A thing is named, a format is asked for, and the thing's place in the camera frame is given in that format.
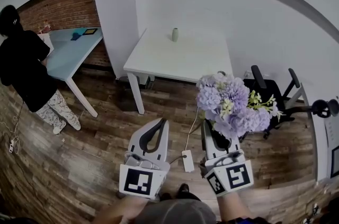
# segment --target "wooden floor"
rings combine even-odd
[[[0,124],[0,188],[14,216],[31,217],[40,223],[89,223],[102,206],[116,200],[119,165],[129,138],[156,118],[167,118],[170,123],[167,161],[185,148],[196,111],[194,85],[157,79],[150,89],[142,90],[146,112],[139,115],[118,108],[136,110],[131,92],[117,85],[113,76],[77,73],[74,79],[99,114],[92,117],[60,83],[67,103],[79,115],[81,131],[67,126],[55,136],[52,127],[24,105],[18,127],[20,152],[15,155],[8,152],[9,132]],[[0,86],[0,121],[11,129],[21,103],[12,88]],[[190,136],[188,149],[197,164],[203,157],[199,128]],[[310,204],[325,203],[339,187],[338,180],[317,186],[311,180],[313,145],[304,115],[273,131],[267,141],[261,134],[247,137],[242,149],[252,160],[255,185],[241,195],[254,212],[272,223],[300,223],[310,212]],[[307,182],[283,186],[298,179]],[[163,191],[174,193],[183,182],[218,214],[215,195],[197,165],[194,173],[185,173],[178,160],[172,164]]]

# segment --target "purple hydrangea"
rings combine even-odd
[[[213,110],[218,107],[221,97],[215,87],[205,86],[197,95],[197,105],[203,110]]]
[[[216,87],[217,82],[224,83],[226,81],[227,81],[227,77],[223,75],[222,73],[217,73],[214,75],[204,75],[198,80],[197,87],[199,89],[202,89],[205,86]]]
[[[236,78],[228,78],[227,85],[220,91],[222,98],[229,98],[233,102],[232,113],[239,113],[247,107],[249,88],[244,85],[244,82]]]
[[[259,125],[257,111],[251,108],[244,108],[237,115],[230,118],[230,125],[238,136],[243,136],[245,132],[253,132]]]
[[[259,108],[257,111],[257,116],[259,119],[259,124],[255,131],[264,131],[270,125],[270,114],[265,108]]]
[[[219,115],[217,115],[216,113],[215,113],[215,111],[213,110],[206,110],[205,111],[205,118],[207,119],[207,120],[216,120],[216,116],[219,116]]]
[[[222,119],[219,115],[217,115],[215,117],[216,123],[213,125],[214,130],[216,130],[226,138],[232,138],[231,136],[232,127],[229,124],[229,118],[230,116],[226,117],[225,119]]]

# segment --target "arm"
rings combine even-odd
[[[220,196],[217,200],[222,221],[227,222],[237,218],[255,218],[249,208],[243,204],[237,192]]]
[[[41,62],[45,67],[47,67],[47,57]]]
[[[39,61],[41,61],[44,66],[46,66],[47,61],[45,61],[45,59],[47,58],[50,48],[33,31],[28,31],[28,35],[30,39],[30,45],[33,53],[35,54],[35,57]]]
[[[115,204],[100,211],[93,224],[118,224],[121,219],[136,218],[146,206],[148,200],[137,196],[126,196]]]

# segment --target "cable on floor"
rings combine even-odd
[[[18,135],[16,134],[16,130],[17,130],[17,126],[19,125],[19,119],[20,119],[20,114],[21,114],[21,111],[22,111],[22,107],[23,107],[23,104],[24,104],[24,101],[22,101],[22,104],[21,104],[21,107],[20,107],[20,110],[18,112],[18,114],[16,116],[13,116],[13,121],[15,122],[15,125],[14,125],[14,129],[13,131],[10,130],[10,128],[8,127],[8,125],[6,124],[6,122],[0,122],[1,124],[4,124],[8,131],[11,133],[11,135],[7,135],[8,138],[9,138],[9,142],[12,141],[12,136],[14,135],[14,138],[13,138],[13,141],[14,141],[14,152],[15,154],[18,154],[19,153],[19,150],[20,150],[20,139],[18,137]]]
[[[190,131],[189,131],[189,134],[187,135],[185,150],[187,149],[187,144],[189,143],[189,137],[190,137],[191,131],[192,131],[193,126],[194,126],[194,124],[195,124],[195,122],[196,122],[196,120],[197,120],[197,117],[198,117],[198,110],[199,110],[199,107],[197,107],[197,112],[195,113],[195,119],[194,119],[193,124],[192,124],[192,126],[191,126],[191,129],[190,129]]]
[[[175,161],[177,161],[180,158],[187,158],[187,155],[184,155],[184,156],[181,155],[181,156],[176,157],[173,161],[170,162],[170,165],[173,164]]]
[[[18,115],[17,115],[17,116],[13,116],[13,121],[15,121],[15,125],[14,125],[13,131],[10,130],[10,128],[8,127],[8,125],[7,125],[5,122],[0,122],[1,124],[4,124],[4,125],[7,127],[7,129],[9,130],[9,132],[11,133],[11,135],[8,135],[6,132],[4,132],[3,137],[2,137],[2,139],[1,139],[1,141],[0,141],[0,143],[3,141],[3,139],[4,139],[4,137],[5,137],[5,134],[8,136],[8,141],[9,141],[9,143],[10,143],[10,142],[11,142],[11,137],[12,137],[13,134],[14,134],[14,139],[13,139],[13,140],[15,140],[15,142],[14,142],[14,152],[15,152],[16,155],[19,153],[19,150],[20,150],[20,140],[19,140],[18,135],[16,134],[16,130],[17,130],[17,126],[18,126],[18,124],[19,124],[19,119],[20,119],[20,115],[21,115],[21,111],[22,111],[23,104],[24,104],[24,101],[22,101],[22,104],[21,104],[21,107],[20,107],[20,110],[19,110]],[[35,197],[36,197],[37,200],[39,201],[39,203],[40,203],[40,205],[42,206],[43,210],[45,211],[47,217],[49,218],[49,220],[50,220],[53,224],[55,224],[55,222],[53,221],[53,219],[51,218],[51,216],[50,216],[49,213],[47,212],[46,208],[43,206],[42,201],[38,198],[38,195],[37,195],[37,192],[36,192],[36,190],[35,190],[34,185],[31,184],[31,183],[28,181],[28,179],[27,179],[27,177],[26,177],[26,175],[25,175],[25,172],[24,172],[23,168],[22,168],[22,167],[19,165],[19,163],[16,161],[15,156],[13,157],[13,159],[14,159],[16,165],[17,165],[17,166],[19,167],[19,169],[21,170],[22,175],[23,175],[23,177],[25,178],[26,182],[31,186],[31,188],[32,188],[32,190],[33,190],[33,193],[34,193]]]

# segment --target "gray cap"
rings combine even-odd
[[[135,219],[135,224],[215,224],[216,216],[197,200],[167,200],[150,204]]]

